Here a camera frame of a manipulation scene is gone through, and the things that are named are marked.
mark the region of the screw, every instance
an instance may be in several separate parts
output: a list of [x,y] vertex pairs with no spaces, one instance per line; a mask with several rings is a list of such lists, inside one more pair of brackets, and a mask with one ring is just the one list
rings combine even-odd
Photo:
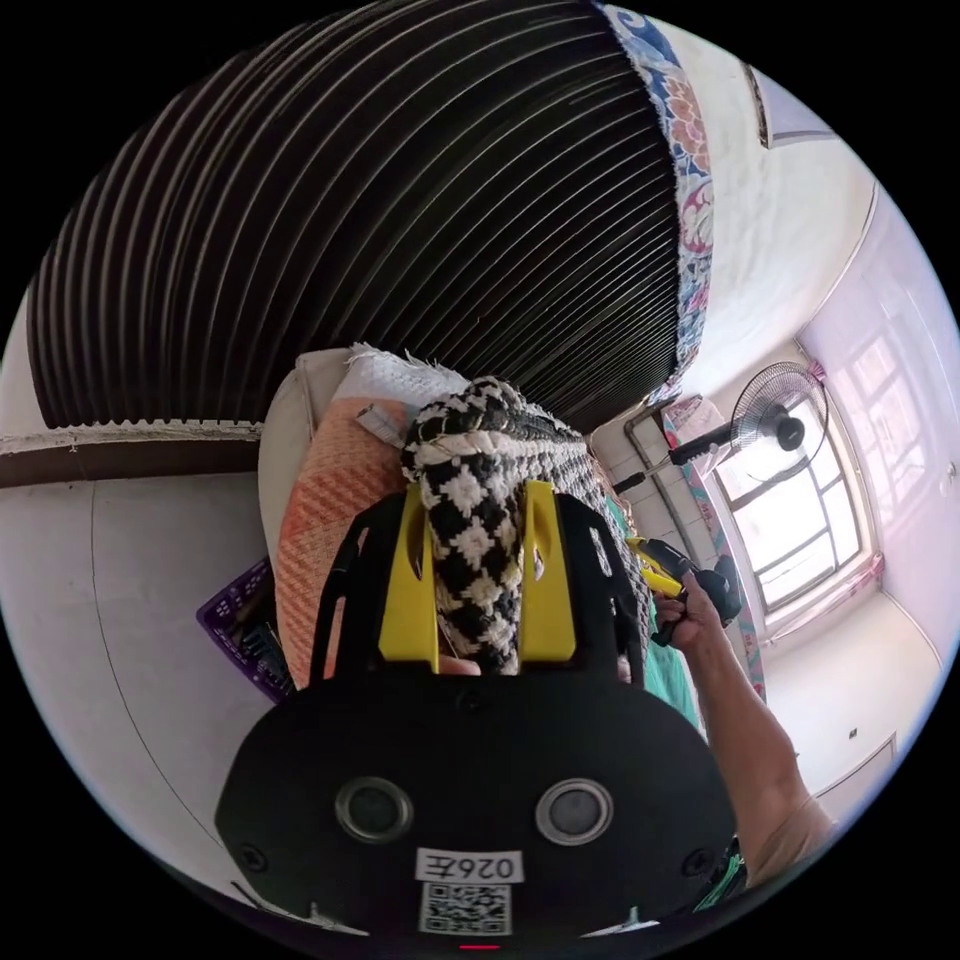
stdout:
[[700,877],[707,873],[713,866],[713,854],[703,847],[694,850],[683,861],[680,872],[685,877]]
[[267,858],[252,843],[240,847],[240,859],[251,873],[263,873],[267,869]]
[[457,709],[464,713],[476,713],[483,705],[476,690],[463,690],[457,695]]

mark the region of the standing fan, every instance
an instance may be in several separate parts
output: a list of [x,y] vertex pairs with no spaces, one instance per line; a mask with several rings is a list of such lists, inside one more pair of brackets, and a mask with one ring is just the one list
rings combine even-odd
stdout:
[[623,493],[670,464],[682,466],[724,444],[730,444],[731,453],[750,448],[746,471],[751,479],[780,483],[796,476],[813,460],[826,432],[827,392],[823,384],[798,363],[774,363],[747,384],[729,423],[680,444],[662,463],[647,473],[631,474],[613,489]]

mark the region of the qr code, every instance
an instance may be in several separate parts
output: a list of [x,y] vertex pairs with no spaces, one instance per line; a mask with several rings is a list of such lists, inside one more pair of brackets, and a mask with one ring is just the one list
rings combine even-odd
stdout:
[[509,936],[510,885],[425,883],[420,929],[424,933]]

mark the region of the window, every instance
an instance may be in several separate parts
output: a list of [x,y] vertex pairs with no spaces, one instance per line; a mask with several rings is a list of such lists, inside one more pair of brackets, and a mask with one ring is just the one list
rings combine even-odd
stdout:
[[[809,402],[790,412],[804,422],[808,438],[820,435],[823,426]],[[833,576],[862,545],[833,438],[828,434],[819,451],[805,453],[803,469],[780,483],[764,479],[777,465],[762,444],[746,447],[716,470],[767,614]]]

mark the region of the yellow bracket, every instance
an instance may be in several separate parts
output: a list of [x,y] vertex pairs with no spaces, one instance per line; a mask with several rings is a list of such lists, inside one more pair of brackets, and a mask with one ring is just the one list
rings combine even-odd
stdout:
[[640,558],[640,573],[647,586],[654,593],[662,593],[665,597],[678,597],[683,592],[683,584],[665,573],[659,563],[650,557],[643,549],[646,543],[644,537],[627,537],[627,546]]
[[[520,667],[527,662],[565,663],[577,648],[570,585],[564,561],[560,517],[553,487],[531,481],[525,487],[523,586],[520,595]],[[537,579],[536,554],[543,569]]]
[[426,662],[434,673],[440,670],[433,549],[416,484],[407,487],[403,505],[380,630],[380,653],[389,662]]

